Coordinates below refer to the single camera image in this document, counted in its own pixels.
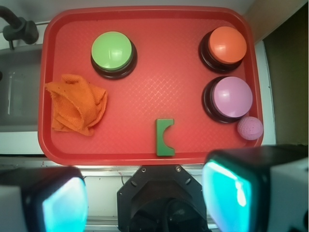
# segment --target green block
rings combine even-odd
[[[156,120],[156,155],[157,156],[174,156],[175,149],[166,146],[163,134],[167,127],[174,125],[174,119],[157,119]]]

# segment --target wall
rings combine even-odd
[[[308,3],[264,39],[278,144],[308,144]]]
[[[256,0],[245,13],[253,38],[258,42],[284,23],[308,0]]]

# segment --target teal light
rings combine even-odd
[[[211,159],[203,168],[202,187],[207,211],[221,231],[249,231],[252,186],[248,180]]]
[[[46,232],[82,232],[88,214],[86,186],[73,177],[42,204]]]

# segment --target tray rim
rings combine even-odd
[[[63,165],[167,165],[167,164],[201,164],[204,162],[208,152],[194,152],[195,154],[205,154],[204,158],[193,158],[190,157],[190,152],[186,153],[176,153],[174,157],[164,157],[159,158],[156,157],[155,159],[105,159],[102,158],[100,160],[97,159],[91,159],[91,154],[78,154],[78,155],[87,155],[89,159],[79,159],[78,157],[76,159],[65,159],[62,157],[59,157],[55,154],[61,153],[59,150],[57,150],[54,146],[50,147],[46,141],[44,140],[44,132],[43,132],[43,125],[44,125],[44,99],[47,95],[44,84],[45,84],[45,74],[47,68],[47,54],[53,49],[51,47],[50,40],[54,39],[56,40],[56,33],[58,32],[61,27],[67,23],[63,23],[61,20],[65,17],[70,17],[72,15],[79,15],[79,14],[89,14],[89,13],[113,13],[113,12],[165,12],[167,14],[170,14],[171,12],[196,12],[196,13],[219,13],[219,14],[228,14],[229,16],[233,17],[235,20],[239,21],[241,25],[243,26],[242,33],[246,34],[246,37],[248,41],[253,41],[253,36],[251,33],[251,29],[249,24],[243,19],[241,15],[236,13],[235,11],[228,9],[228,8],[222,8],[222,7],[204,7],[204,6],[122,6],[122,7],[99,7],[99,8],[83,8],[83,9],[72,9],[64,11],[60,14],[58,14],[55,18],[51,20],[51,22],[48,24],[45,34],[44,34],[44,41],[43,47],[42,47],[42,62],[41,62],[41,78],[40,78],[40,91],[39,91],[39,118],[38,118],[38,139],[39,144],[44,152],[44,154],[50,158],[52,161],[63,164]],[[259,86],[259,79],[258,79],[258,72],[257,72],[257,65],[256,65],[256,57],[254,52],[254,44],[248,43],[248,49],[250,50],[250,59],[253,61],[254,65],[253,68],[253,82],[254,82],[254,88],[255,88],[255,99],[259,101],[255,101],[256,103],[256,109],[257,109],[257,118],[260,119],[263,122],[263,116],[262,116],[262,105],[261,105],[261,93],[260,93],[260,86]],[[253,142],[249,142],[250,146],[260,146],[262,143],[263,136],[261,136],[259,139]],[[186,158],[178,158],[177,154],[181,156],[186,156]],[[111,154],[113,156],[117,155],[123,155],[129,157],[135,157],[139,156],[140,154],[134,154],[134,153],[125,153],[125,154]]]

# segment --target faucet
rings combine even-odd
[[[23,40],[26,44],[34,44],[39,38],[37,26],[33,21],[17,17],[9,8],[0,6],[0,17],[9,25],[3,28],[3,36],[14,50],[13,40]]]

